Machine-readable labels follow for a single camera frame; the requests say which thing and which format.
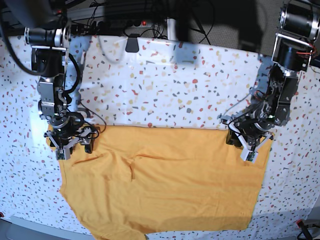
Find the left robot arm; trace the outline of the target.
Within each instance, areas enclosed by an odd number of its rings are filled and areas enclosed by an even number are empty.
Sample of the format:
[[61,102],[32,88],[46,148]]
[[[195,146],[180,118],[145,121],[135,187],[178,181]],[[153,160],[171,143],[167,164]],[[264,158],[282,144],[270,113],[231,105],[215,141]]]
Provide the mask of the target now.
[[244,113],[224,122],[228,145],[247,146],[253,151],[270,129],[287,124],[291,99],[298,89],[298,73],[305,72],[315,56],[319,34],[318,0],[290,0],[283,5],[266,89],[252,90],[252,104]]

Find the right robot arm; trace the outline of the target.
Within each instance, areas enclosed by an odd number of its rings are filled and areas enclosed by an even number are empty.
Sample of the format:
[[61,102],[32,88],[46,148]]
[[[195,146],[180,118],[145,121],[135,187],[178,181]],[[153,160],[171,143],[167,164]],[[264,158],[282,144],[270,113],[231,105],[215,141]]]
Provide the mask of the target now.
[[24,72],[38,76],[40,94],[38,114],[52,128],[49,138],[58,160],[68,160],[76,144],[90,154],[99,136],[95,126],[87,123],[77,111],[69,111],[70,96],[80,84],[82,74],[70,54],[71,20],[64,0],[6,0],[5,5],[24,27],[25,42],[32,47],[31,67],[17,57],[3,23],[0,35],[15,63]]

